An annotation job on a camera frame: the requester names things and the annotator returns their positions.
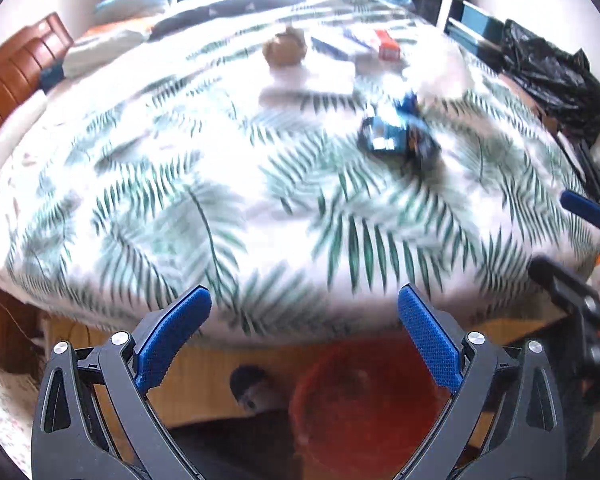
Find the blue snack wrapper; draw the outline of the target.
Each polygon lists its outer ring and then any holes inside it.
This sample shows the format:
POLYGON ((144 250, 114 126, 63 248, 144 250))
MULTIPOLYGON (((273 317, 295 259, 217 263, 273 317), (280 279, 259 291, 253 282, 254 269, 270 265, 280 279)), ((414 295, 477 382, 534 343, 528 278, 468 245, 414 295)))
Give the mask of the blue snack wrapper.
POLYGON ((358 146, 376 155, 401 156, 419 171, 434 168, 441 153, 413 91, 370 104, 358 128, 358 146))

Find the blue white Amoxicillin box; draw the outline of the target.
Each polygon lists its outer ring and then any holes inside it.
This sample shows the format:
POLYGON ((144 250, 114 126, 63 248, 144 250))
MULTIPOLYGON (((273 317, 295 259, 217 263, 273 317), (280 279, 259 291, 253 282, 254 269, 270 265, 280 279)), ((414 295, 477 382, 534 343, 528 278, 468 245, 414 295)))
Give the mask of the blue white Amoxicillin box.
POLYGON ((356 61, 373 54, 370 48, 364 47, 338 30, 314 30, 311 32, 311 44, 318 52, 338 61, 356 61))

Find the red plastic trash bin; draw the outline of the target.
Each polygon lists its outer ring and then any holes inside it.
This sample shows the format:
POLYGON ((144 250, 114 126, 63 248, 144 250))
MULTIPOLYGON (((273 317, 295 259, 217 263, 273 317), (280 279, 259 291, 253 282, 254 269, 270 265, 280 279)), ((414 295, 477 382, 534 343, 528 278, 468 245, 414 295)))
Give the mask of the red plastic trash bin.
POLYGON ((391 479, 449 398, 407 336, 340 342, 294 388, 294 444, 308 466, 329 478, 391 479))

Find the navy grey socked foot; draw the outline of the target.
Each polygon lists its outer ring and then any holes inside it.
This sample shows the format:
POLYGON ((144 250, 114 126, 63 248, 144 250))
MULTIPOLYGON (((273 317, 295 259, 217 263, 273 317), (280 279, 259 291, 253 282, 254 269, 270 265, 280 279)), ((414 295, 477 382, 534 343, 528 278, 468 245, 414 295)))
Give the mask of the navy grey socked foot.
POLYGON ((286 410, 286 391, 263 368, 257 365, 238 366, 230 374, 230 392, 247 413, 262 414, 286 410))

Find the palm leaf print bedspread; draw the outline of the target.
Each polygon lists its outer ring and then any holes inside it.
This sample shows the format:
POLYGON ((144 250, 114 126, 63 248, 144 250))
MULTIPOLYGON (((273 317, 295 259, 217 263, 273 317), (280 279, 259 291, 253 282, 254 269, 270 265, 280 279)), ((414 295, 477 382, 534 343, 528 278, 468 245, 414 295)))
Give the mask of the palm leaf print bedspread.
POLYGON ((384 0, 300 3, 148 42, 53 96, 0 157, 0 289, 132 330, 204 285, 199 335, 222 344, 386 330, 408 283, 475 321, 534 293, 536 255, 591 272, 600 232, 559 203, 580 189, 532 110, 434 26, 384 0), (306 57, 271 68, 287 26, 306 57), (317 29, 373 54, 335 60, 317 29), (441 148, 428 171, 358 146, 367 107, 410 91, 441 148))

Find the black plastic bag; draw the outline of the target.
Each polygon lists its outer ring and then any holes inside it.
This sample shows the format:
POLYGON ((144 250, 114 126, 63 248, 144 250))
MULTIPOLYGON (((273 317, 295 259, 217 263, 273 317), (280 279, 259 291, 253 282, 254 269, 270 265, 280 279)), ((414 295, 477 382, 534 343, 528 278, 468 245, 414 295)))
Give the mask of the black plastic bag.
POLYGON ((504 72, 574 138, 593 145, 600 135, 600 82, 583 50, 570 54, 518 23, 502 32, 504 72))

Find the brown wooden headboard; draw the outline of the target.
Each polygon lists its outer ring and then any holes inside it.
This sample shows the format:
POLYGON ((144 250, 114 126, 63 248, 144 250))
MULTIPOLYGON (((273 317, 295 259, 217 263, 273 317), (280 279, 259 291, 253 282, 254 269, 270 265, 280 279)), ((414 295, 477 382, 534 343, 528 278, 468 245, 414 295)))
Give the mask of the brown wooden headboard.
POLYGON ((23 27, 0 45, 0 128, 38 90, 44 70, 61 62, 72 45, 57 13, 23 27))

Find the white pillow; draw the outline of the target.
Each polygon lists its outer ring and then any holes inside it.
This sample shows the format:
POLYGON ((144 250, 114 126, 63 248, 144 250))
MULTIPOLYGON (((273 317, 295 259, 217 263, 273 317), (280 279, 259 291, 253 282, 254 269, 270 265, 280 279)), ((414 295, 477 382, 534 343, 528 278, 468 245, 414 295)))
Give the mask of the white pillow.
POLYGON ((91 73, 148 40, 146 30, 125 29, 79 39, 67 52, 62 70, 69 79, 91 73))

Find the red orange ointment box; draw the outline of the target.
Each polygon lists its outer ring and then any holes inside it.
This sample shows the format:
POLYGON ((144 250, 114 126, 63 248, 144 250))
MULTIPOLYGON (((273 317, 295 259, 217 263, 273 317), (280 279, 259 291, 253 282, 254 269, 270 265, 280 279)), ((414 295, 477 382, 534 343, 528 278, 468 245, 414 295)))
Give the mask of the red orange ointment box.
POLYGON ((376 29, 375 34, 379 41, 378 56, 384 61, 396 62, 401 57, 400 44, 383 29, 376 29))

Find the dark navy pillow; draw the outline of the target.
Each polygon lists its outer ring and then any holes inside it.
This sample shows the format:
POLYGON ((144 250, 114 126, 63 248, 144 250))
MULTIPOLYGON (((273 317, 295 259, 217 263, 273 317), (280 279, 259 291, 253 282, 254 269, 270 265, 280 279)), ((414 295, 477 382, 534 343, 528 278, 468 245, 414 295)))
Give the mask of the dark navy pillow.
POLYGON ((222 0, 205 6, 197 6, 175 13, 164 18, 151 29, 149 41, 157 41, 165 36, 170 36, 180 30, 204 24, 217 18, 236 18, 246 14, 253 14, 293 6, 306 0, 222 0))

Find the brown crumpled paper ball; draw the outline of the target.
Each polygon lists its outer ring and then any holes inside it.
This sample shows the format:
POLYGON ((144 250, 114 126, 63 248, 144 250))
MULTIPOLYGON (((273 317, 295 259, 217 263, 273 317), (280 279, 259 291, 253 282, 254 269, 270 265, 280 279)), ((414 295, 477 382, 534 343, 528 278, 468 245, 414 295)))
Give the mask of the brown crumpled paper ball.
POLYGON ((307 50, 304 32, 292 26, 276 34, 262 48, 265 61, 271 68, 297 66, 306 57, 307 50))

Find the light blue folded blanket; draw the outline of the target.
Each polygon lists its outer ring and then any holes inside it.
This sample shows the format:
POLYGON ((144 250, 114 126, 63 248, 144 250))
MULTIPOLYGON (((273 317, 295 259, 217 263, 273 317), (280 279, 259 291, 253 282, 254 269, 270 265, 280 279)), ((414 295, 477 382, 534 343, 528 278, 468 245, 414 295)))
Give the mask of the light blue folded blanket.
POLYGON ((163 14, 178 0, 102 0, 94 10, 97 25, 163 14))

